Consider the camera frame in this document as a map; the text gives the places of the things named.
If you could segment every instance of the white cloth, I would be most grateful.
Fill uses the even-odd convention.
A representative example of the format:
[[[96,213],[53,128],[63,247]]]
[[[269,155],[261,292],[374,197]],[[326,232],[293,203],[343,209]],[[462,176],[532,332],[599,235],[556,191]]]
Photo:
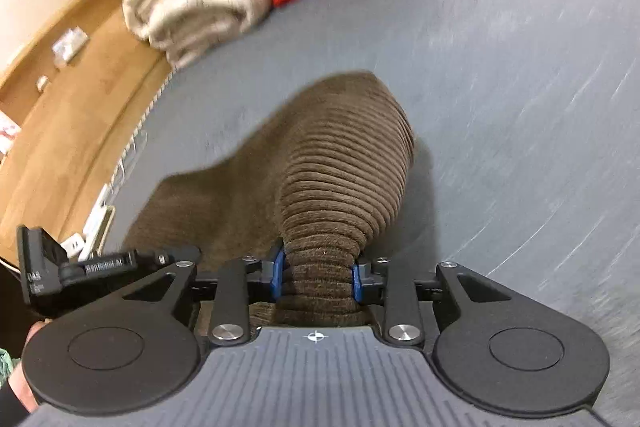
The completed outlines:
[[[123,0],[127,28],[184,67],[211,45],[237,37],[267,15],[271,0]]]

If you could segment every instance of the ribbed fabric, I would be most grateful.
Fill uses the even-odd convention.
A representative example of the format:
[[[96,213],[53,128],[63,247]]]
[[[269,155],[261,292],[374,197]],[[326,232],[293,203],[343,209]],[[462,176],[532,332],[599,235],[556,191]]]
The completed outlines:
[[[413,148],[402,108],[372,73],[326,78],[222,164],[161,182],[125,245],[195,244],[201,267],[215,269],[282,236],[283,295],[252,307],[254,327],[364,324],[351,266],[396,219]]]

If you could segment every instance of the person's arm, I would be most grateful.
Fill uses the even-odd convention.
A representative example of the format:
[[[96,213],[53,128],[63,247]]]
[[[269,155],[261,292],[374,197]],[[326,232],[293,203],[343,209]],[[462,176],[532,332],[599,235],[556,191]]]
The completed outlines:
[[[25,346],[43,326],[43,322],[37,322],[31,327],[24,343]],[[38,403],[33,397],[26,378],[24,378],[22,364],[19,363],[9,375],[6,383],[0,387],[0,427],[18,425],[37,408]]]

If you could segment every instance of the human hand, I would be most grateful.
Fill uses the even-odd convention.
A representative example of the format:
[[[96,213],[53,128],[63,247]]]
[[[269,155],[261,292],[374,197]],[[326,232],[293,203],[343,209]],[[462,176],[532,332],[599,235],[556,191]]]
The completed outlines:
[[[24,345],[26,346],[29,340],[31,340],[31,337],[43,327],[44,322],[36,322],[29,330],[29,333],[27,333],[27,340],[24,341]],[[8,383],[15,396],[20,400],[27,411],[33,412],[38,408],[38,403],[33,397],[33,393],[31,392],[31,388],[29,387],[26,378],[24,378],[22,362],[20,362],[9,375]]]

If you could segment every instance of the screw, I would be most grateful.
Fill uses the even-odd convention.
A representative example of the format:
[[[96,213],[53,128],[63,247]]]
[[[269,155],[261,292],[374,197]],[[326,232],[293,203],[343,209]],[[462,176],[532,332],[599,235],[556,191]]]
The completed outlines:
[[[420,336],[420,330],[411,324],[398,324],[389,328],[389,336],[396,341],[412,341]]]
[[[237,324],[220,324],[211,333],[219,341],[234,341],[244,335],[244,330]]]

